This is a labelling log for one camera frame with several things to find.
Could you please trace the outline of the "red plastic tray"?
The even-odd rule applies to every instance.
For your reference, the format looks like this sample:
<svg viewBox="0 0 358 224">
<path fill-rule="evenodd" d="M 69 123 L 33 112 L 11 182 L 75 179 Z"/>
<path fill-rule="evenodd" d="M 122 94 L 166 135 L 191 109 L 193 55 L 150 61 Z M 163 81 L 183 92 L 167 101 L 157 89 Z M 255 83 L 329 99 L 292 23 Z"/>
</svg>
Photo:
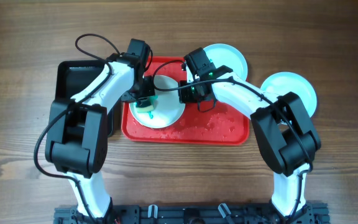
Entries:
<svg viewBox="0 0 358 224">
<path fill-rule="evenodd" d="M 132 114 L 133 106 L 123 104 L 121 121 L 121 131 L 132 141 L 236 146 L 244 143 L 250 133 L 249 119 L 220 102 L 202 102 L 202 110 L 210 109 L 202 113 L 196 103 L 188 103 L 173 124 L 157 129 L 142 125 Z"/>
</svg>

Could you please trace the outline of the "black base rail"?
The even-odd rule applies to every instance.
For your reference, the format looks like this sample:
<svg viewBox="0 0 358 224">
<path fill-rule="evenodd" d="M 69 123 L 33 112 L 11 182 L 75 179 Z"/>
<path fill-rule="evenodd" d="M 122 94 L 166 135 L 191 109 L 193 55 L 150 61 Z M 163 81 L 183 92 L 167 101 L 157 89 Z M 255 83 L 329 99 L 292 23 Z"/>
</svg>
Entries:
<svg viewBox="0 0 358 224">
<path fill-rule="evenodd" d="M 307 202 L 296 213 L 295 219 L 286 222 L 285 217 L 268 203 L 247 203 L 245 205 L 164 207 L 149 205 L 114 205 L 106 221 L 96 219 L 97 223 L 129 224 L 182 224 L 182 223 L 315 223 L 329 224 L 331 219 L 326 203 Z M 76 206 L 55 208 L 53 223 L 93 223 L 79 212 Z"/>
</svg>

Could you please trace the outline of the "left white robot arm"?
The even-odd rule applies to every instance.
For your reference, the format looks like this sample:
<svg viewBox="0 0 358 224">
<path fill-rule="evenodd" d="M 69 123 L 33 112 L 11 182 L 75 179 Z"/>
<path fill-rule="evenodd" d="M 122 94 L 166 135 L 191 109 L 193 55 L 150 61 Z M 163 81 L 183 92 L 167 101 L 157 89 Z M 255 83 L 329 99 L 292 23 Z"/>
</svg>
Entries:
<svg viewBox="0 0 358 224">
<path fill-rule="evenodd" d="M 111 112 L 122 101 L 144 104 L 155 94 L 144 78 L 151 58 L 145 41 L 131 39 L 126 52 L 58 66 L 49 124 L 40 139 L 46 140 L 45 158 L 57 177 L 69 180 L 75 192 L 78 205 L 69 211 L 69 222 L 114 221 L 101 174 L 114 126 Z"/>
</svg>

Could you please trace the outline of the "white plate green smear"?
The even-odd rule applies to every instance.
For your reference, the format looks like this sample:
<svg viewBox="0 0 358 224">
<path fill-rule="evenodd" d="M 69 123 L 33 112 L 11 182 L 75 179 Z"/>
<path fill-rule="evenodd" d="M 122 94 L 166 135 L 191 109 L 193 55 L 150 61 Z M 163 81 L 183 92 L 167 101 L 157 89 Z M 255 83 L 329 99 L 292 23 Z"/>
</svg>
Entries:
<svg viewBox="0 0 358 224">
<path fill-rule="evenodd" d="M 185 110 L 185 104 L 180 103 L 177 91 L 155 90 L 150 100 L 154 107 L 150 112 L 140 113 L 135 107 L 136 103 L 129 104 L 133 117 L 148 128 L 166 128 L 179 120 Z"/>
</svg>

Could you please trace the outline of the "green yellow sponge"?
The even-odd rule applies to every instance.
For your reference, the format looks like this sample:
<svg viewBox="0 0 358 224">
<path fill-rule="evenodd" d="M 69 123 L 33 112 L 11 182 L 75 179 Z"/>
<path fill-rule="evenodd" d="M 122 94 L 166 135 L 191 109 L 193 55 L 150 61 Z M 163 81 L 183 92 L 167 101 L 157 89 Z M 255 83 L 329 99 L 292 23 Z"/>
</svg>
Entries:
<svg viewBox="0 0 358 224">
<path fill-rule="evenodd" d="M 155 100 L 156 100 L 156 96 L 140 99 L 135 104 L 135 110 L 138 113 L 148 113 L 150 111 L 153 111 L 155 108 L 155 106 L 154 106 Z"/>
</svg>

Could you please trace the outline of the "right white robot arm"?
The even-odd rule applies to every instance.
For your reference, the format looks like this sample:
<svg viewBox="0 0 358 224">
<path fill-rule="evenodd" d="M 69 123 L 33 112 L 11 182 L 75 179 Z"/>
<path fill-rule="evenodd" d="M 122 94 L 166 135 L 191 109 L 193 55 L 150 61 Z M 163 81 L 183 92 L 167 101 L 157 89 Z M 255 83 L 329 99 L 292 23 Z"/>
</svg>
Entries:
<svg viewBox="0 0 358 224">
<path fill-rule="evenodd" d="M 180 83 L 180 100 L 227 104 L 250 119 L 260 155 L 274 173 L 271 203 L 287 220 L 306 204 L 305 178 L 313 170 L 321 140 L 301 98 L 269 93 L 242 80 L 232 68 L 215 66 L 202 48 L 184 57 L 190 82 Z"/>
</svg>

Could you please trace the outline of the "light blue plate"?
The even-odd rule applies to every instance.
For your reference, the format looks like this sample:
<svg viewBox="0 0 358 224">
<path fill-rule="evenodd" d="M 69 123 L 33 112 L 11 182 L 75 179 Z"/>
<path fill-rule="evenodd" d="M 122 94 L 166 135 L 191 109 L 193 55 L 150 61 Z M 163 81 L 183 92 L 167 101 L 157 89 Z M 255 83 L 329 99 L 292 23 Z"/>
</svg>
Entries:
<svg viewBox="0 0 358 224">
<path fill-rule="evenodd" d="M 315 89 L 307 79 L 297 73 L 275 73 L 263 82 L 260 89 L 278 95 L 294 92 L 301 98 L 309 117 L 312 117 L 316 111 L 318 99 Z"/>
</svg>

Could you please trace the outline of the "blue plate green smear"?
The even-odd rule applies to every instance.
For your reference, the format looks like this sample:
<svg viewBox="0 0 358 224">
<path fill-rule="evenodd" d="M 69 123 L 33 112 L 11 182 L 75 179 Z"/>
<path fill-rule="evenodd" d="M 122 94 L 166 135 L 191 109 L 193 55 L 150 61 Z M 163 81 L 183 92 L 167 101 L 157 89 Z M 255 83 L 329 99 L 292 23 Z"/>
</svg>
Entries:
<svg viewBox="0 0 358 224">
<path fill-rule="evenodd" d="M 235 72 L 242 80 L 246 81 L 248 66 L 245 57 L 235 47 L 227 44 L 212 44 L 203 49 L 215 67 L 225 65 Z"/>
</svg>

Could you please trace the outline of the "black plastic tray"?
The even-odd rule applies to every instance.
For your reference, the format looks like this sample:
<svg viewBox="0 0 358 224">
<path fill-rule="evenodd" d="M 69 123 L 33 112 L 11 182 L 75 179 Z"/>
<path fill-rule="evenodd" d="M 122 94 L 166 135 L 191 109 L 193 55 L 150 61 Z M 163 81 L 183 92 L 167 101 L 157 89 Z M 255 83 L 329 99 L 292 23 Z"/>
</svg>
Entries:
<svg viewBox="0 0 358 224">
<path fill-rule="evenodd" d="M 49 120 L 51 121 L 63 110 L 71 97 L 83 91 L 103 71 L 104 64 L 98 60 L 71 60 L 63 61 L 57 70 L 55 99 L 50 106 Z M 68 126 L 64 133 L 69 137 L 79 139 L 85 131 L 85 119 L 88 113 L 86 105 L 79 106 L 70 111 L 64 118 Z"/>
</svg>

